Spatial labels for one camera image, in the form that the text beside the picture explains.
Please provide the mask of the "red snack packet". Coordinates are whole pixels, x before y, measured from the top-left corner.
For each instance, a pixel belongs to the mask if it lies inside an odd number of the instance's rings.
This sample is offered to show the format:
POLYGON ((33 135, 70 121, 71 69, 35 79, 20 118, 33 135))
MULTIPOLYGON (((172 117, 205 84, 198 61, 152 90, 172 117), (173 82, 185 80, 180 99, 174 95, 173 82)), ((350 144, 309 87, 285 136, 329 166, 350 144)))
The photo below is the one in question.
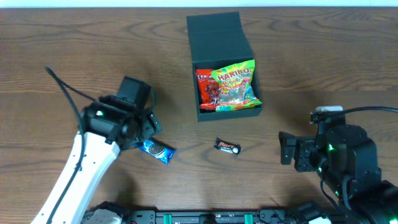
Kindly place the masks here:
POLYGON ((211 76, 212 69, 196 69, 202 110, 215 110, 218 101, 219 83, 211 76))

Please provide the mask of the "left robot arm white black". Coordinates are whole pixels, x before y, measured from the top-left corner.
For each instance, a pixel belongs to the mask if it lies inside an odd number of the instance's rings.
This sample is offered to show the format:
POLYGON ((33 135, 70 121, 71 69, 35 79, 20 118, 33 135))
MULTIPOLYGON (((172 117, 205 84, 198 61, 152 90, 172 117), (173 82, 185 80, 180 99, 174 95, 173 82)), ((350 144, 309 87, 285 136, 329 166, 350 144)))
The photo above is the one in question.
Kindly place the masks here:
POLYGON ((80 223, 121 151, 161 132, 153 110, 114 98, 84 108, 69 158, 33 223, 80 223))

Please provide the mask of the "green Haribo gummy bag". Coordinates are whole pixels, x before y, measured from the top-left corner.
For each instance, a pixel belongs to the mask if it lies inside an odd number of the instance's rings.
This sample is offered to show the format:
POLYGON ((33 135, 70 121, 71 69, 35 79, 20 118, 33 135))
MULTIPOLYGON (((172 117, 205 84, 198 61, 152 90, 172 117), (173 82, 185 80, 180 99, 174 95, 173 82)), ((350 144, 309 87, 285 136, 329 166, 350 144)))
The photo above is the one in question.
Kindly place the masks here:
POLYGON ((211 72, 212 78, 218 82, 216 112, 242 110, 262 104, 251 85, 254 69, 255 60, 247 60, 211 72))

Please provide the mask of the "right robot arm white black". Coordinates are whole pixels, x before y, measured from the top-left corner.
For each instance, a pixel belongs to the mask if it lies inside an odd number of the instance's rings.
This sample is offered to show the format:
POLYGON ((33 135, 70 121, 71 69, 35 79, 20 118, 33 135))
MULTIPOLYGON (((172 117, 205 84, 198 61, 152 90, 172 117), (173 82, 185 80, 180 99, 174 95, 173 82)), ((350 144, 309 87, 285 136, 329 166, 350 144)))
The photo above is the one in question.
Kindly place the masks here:
POLYGON ((329 126, 315 137, 281 131, 279 142, 281 164, 316 172, 346 223, 397 223, 397 186, 382 179, 376 144, 363 128, 329 126))

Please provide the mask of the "blue Oreo cookie pack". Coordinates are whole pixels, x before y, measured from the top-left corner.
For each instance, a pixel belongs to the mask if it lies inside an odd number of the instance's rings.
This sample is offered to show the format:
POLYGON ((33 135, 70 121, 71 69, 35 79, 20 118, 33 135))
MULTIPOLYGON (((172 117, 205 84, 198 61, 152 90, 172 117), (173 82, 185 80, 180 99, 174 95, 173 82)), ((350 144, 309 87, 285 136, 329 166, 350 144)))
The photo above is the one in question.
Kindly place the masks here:
POLYGON ((176 152, 174 148, 154 138, 149 138, 142 142, 135 143, 134 147, 153 156, 165 165, 169 165, 171 158, 173 158, 176 152))

